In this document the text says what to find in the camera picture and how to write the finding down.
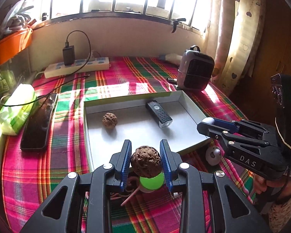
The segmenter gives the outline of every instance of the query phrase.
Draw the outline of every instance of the sleeve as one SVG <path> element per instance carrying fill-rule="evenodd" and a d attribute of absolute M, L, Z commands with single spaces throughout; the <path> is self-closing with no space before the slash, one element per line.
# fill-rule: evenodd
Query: sleeve
<path fill-rule="evenodd" d="M 284 204 L 273 204 L 269 213 L 269 226 L 274 233 L 278 233 L 291 218 L 291 198 Z"/>

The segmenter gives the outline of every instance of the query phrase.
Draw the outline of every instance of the black gripper frame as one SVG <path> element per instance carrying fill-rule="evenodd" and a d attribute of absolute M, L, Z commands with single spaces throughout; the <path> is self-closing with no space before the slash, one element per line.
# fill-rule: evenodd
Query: black gripper frame
<path fill-rule="evenodd" d="M 209 117 L 197 125 L 197 130 L 219 140 L 225 158 L 267 180 L 283 175 L 289 161 L 277 143 L 275 127 L 246 120 L 228 122 L 213 118 L 212 122 L 207 122 L 207 119 Z"/>
<path fill-rule="evenodd" d="M 246 196 L 223 172 L 210 174 L 182 164 L 180 155 L 171 152 L 165 139 L 160 148 L 166 151 L 166 160 L 162 159 L 166 185 L 172 193 L 182 192 L 179 233 L 205 233 L 203 191 L 208 192 L 212 232 L 272 232 Z"/>
<path fill-rule="evenodd" d="M 131 155 L 131 141 L 125 140 L 121 152 L 112 155 L 110 164 L 104 164 L 92 173 L 69 173 L 30 217 L 20 233 L 81 233 L 87 191 L 86 232 L 112 233 L 110 192 L 124 190 Z"/>

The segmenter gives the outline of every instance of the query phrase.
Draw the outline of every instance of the charger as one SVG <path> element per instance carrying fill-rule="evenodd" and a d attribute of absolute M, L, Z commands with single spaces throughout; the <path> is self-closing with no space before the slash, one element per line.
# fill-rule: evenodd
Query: charger
<path fill-rule="evenodd" d="M 74 46 L 69 46 L 69 42 L 66 41 L 63 48 L 64 64 L 65 66 L 72 65 L 75 62 Z"/>

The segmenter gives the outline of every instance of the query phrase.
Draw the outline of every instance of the plaid tablecloth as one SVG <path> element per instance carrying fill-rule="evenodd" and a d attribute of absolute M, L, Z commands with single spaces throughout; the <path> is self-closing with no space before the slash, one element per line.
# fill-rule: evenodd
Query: plaid tablecloth
<path fill-rule="evenodd" d="M 20 231 L 39 204 L 68 172 L 89 172 L 83 135 L 84 101 L 176 90 L 165 80 L 167 77 L 177 76 L 177 67 L 172 64 L 155 58 L 135 57 L 110 58 L 110 63 L 108 71 L 92 72 L 90 77 L 76 79 L 57 90 L 59 100 L 46 152 L 22 152 L 22 132 L 18 136 L 8 138 L 2 166 L 2 192 L 6 217 L 14 232 Z M 57 81 L 36 87 L 36 90 L 40 95 L 45 94 L 70 79 L 59 78 Z M 45 78 L 41 78 L 34 85 L 45 81 Z M 211 84 L 203 92 L 187 94 L 207 116 L 225 120 L 244 118 L 239 109 Z M 182 158 L 199 170 L 207 171 L 196 151 Z M 251 200 L 251 174 L 226 159 L 222 159 L 219 166 Z M 114 233 L 178 232 L 181 197 L 172 198 L 166 187 L 150 194 L 139 192 L 125 207 L 120 207 L 121 202 L 122 200 L 114 200 L 111 203 Z M 207 203 L 205 210 L 206 221 L 209 221 Z"/>

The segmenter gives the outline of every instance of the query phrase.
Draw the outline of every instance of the wooden cabinet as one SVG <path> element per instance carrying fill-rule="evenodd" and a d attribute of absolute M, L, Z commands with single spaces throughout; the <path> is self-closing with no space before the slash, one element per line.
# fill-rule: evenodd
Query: wooden cabinet
<path fill-rule="evenodd" d="M 284 0 L 266 0 L 265 25 L 252 78 L 246 76 L 230 99 L 253 121 L 275 124 L 270 77 L 291 75 L 291 9 Z"/>

